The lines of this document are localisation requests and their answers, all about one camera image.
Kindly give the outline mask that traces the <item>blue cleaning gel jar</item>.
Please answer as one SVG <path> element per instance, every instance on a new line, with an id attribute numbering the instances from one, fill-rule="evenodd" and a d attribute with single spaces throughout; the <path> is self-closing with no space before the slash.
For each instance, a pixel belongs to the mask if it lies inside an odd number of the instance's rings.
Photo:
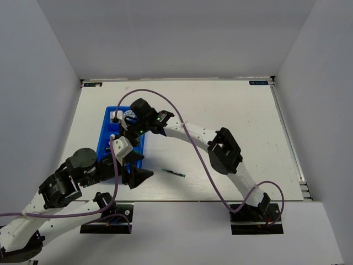
<path id="1" fill-rule="evenodd" d="M 136 114 L 131 109 L 129 109 L 129 110 L 124 112 L 124 118 L 125 117 L 128 117 L 130 119 L 136 119 L 137 118 Z"/>

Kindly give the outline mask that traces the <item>green refill pen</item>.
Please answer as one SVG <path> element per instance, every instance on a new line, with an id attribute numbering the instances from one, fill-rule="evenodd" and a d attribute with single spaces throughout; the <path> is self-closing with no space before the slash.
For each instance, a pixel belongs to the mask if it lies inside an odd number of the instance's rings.
<path id="1" fill-rule="evenodd" d="M 173 174 L 173 175 L 175 175 L 175 176 L 179 176 L 179 177 L 183 177 L 183 178 L 186 177 L 185 174 L 180 173 L 180 172 L 172 171 L 172 170 L 165 169 L 165 168 L 162 168 L 161 170 L 162 170 L 163 172 L 166 172 L 166 173 L 169 173 L 169 174 Z"/>

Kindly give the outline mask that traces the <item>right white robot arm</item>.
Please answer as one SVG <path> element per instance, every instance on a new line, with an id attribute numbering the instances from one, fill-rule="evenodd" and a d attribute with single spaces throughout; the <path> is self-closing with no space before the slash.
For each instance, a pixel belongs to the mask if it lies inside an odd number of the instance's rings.
<path id="1" fill-rule="evenodd" d="M 241 149 L 227 128 L 205 129 L 187 124 L 178 111 L 174 113 L 156 111 L 144 99 L 135 100 L 131 106 L 133 118 L 116 110 L 113 121 L 121 125 L 119 134 L 134 145 L 137 139 L 150 131 L 154 134 L 172 137 L 192 144 L 195 151 L 207 152 L 211 167 L 219 174 L 228 177 L 243 196 L 243 202 L 232 213 L 241 213 L 251 221 L 261 221 L 269 213 L 270 197 L 260 188 L 248 172 Z"/>

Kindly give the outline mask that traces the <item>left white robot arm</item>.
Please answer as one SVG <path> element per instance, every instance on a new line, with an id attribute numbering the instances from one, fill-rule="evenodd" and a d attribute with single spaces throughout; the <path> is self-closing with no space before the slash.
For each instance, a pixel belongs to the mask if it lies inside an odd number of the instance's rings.
<path id="1" fill-rule="evenodd" d="M 97 192 L 82 207 L 57 213 L 82 196 L 81 188 L 120 176 L 130 189 L 138 187 L 153 172 L 130 164 L 118 165 L 114 171 L 113 158 L 101 160 L 90 148 L 82 148 L 59 166 L 40 186 L 28 206 L 8 225 L 1 227 L 1 262 L 22 263 L 38 255 L 42 248 L 60 235 L 91 222 L 110 222 L 114 219 L 128 221 L 110 193 Z"/>

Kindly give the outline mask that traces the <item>blue plastic divided tray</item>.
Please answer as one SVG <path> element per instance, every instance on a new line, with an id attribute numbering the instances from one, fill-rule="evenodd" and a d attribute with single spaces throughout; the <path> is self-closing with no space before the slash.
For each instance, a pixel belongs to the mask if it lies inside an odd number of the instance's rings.
<path id="1" fill-rule="evenodd" d="M 114 163 L 121 183 L 131 188 L 137 186 L 137 181 L 142 179 L 142 160 L 145 136 L 139 134 L 136 139 L 127 137 L 128 125 L 133 125 L 137 116 L 129 107 L 106 107 L 103 124 L 97 147 L 97 158 L 101 166 L 107 171 L 109 179 L 114 176 Z"/>

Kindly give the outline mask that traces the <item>left corner label sticker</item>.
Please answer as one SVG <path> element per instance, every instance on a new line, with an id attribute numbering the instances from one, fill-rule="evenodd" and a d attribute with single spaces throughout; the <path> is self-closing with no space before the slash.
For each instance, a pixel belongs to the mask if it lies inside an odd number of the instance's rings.
<path id="1" fill-rule="evenodd" d="M 102 85 L 102 82 L 86 82 L 83 84 L 83 87 L 101 87 Z"/>

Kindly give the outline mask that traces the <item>corner label sticker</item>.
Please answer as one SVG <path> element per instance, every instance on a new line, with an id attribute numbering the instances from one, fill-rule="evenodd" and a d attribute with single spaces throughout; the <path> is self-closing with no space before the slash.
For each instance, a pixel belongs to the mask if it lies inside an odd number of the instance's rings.
<path id="1" fill-rule="evenodd" d="M 101 87 L 102 85 L 102 82 L 86 82 L 83 84 L 83 87 Z"/>
<path id="2" fill-rule="evenodd" d="M 269 85 L 268 81 L 260 81 L 260 80 L 249 81 L 249 84 L 251 86 L 268 86 Z"/>

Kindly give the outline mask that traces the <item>right corner label sticker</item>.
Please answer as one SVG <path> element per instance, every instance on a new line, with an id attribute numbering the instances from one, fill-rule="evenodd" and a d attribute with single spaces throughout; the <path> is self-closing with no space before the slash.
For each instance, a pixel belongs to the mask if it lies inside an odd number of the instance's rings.
<path id="1" fill-rule="evenodd" d="M 251 86 L 268 86 L 269 85 L 268 81 L 260 81 L 260 80 L 249 81 L 249 84 Z"/>

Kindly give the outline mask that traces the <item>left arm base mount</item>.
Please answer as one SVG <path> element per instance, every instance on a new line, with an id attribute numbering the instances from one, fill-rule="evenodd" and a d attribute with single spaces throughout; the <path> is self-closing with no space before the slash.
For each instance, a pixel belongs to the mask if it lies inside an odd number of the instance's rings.
<path id="1" fill-rule="evenodd" d="M 84 224 L 81 234 L 124 235 L 132 232 L 134 203 L 117 204 L 115 210 L 103 213 L 100 220 Z"/>

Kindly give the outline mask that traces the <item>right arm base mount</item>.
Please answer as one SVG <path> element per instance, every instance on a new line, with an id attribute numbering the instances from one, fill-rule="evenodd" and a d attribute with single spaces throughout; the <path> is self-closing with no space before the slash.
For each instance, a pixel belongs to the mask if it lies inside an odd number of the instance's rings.
<path id="1" fill-rule="evenodd" d="M 281 217 L 271 225 L 279 216 L 278 204 L 271 203 L 264 216 L 252 216 L 251 212 L 244 206 L 239 212 L 230 212 L 230 223 L 232 235 L 282 235 L 284 229 Z"/>

